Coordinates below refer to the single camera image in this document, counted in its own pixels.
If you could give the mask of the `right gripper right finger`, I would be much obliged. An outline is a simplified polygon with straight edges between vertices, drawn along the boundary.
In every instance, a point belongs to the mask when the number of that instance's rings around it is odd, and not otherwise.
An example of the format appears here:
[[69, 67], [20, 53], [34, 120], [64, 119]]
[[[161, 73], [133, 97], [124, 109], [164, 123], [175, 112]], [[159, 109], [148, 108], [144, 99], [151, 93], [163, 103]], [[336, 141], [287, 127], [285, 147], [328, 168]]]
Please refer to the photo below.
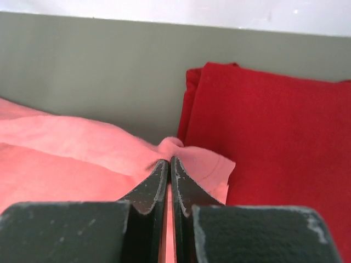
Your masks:
[[177, 262], [341, 262], [322, 217], [299, 206], [226, 206], [171, 159]]

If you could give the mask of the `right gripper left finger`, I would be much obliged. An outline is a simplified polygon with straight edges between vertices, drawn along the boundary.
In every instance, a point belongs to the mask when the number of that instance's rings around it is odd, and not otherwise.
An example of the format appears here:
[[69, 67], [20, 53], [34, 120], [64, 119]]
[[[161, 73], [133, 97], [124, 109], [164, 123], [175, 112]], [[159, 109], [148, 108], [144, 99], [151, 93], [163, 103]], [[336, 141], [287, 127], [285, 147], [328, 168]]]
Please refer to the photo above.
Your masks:
[[1, 262], [164, 262], [168, 163], [113, 202], [19, 202], [1, 214]]

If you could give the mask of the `salmon pink t-shirt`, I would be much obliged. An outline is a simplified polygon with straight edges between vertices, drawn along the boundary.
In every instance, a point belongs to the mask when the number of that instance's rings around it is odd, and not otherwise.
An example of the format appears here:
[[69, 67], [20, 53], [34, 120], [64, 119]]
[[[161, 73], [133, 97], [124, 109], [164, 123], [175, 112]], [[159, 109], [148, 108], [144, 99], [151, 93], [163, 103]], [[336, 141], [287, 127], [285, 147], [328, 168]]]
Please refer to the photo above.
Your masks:
[[[180, 159], [217, 201], [227, 197], [235, 163], [173, 137], [152, 145], [111, 124], [56, 116], [1, 100], [1, 214], [19, 202], [113, 202], [145, 180], [159, 160]], [[172, 199], [166, 206], [166, 257], [173, 262]]]

